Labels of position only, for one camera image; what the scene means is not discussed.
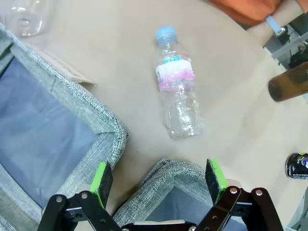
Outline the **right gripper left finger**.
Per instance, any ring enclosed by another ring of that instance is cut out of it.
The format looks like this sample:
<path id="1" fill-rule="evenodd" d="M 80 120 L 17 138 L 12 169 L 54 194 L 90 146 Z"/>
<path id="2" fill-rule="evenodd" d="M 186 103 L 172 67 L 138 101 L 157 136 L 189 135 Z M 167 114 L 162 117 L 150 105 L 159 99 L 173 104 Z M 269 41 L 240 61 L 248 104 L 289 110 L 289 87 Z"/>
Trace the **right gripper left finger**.
<path id="1" fill-rule="evenodd" d="M 67 198 L 63 194 L 50 197 L 39 223 L 39 231 L 73 231 L 79 222 L 87 221 L 95 231 L 119 231 L 120 227 L 106 211 L 113 183 L 108 162 L 101 162 L 88 191 Z"/>

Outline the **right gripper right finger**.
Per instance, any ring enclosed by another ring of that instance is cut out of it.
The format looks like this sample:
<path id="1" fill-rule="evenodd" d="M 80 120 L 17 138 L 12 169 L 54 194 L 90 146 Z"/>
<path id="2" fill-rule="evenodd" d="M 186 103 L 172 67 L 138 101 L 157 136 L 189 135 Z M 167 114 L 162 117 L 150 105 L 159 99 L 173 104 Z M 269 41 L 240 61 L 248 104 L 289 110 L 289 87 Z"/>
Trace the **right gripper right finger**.
<path id="1" fill-rule="evenodd" d="M 197 231 L 222 231 L 231 217 L 240 217 L 249 231 L 282 231 L 283 226 L 269 192 L 254 188 L 251 192 L 229 185 L 217 159 L 207 159 L 205 180 L 213 207 Z"/>

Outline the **person's left hand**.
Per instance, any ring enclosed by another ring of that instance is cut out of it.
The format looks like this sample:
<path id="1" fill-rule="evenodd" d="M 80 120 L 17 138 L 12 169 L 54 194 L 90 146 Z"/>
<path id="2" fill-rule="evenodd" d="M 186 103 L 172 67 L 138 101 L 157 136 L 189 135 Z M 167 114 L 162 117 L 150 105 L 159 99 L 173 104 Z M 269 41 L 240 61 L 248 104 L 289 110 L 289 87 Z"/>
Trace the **person's left hand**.
<path id="1" fill-rule="evenodd" d="M 274 32 L 267 22 L 262 22 L 256 26 L 252 26 L 246 32 L 253 37 L 260 46 L 264 47 L 268 40 L 273 36 Z"/>

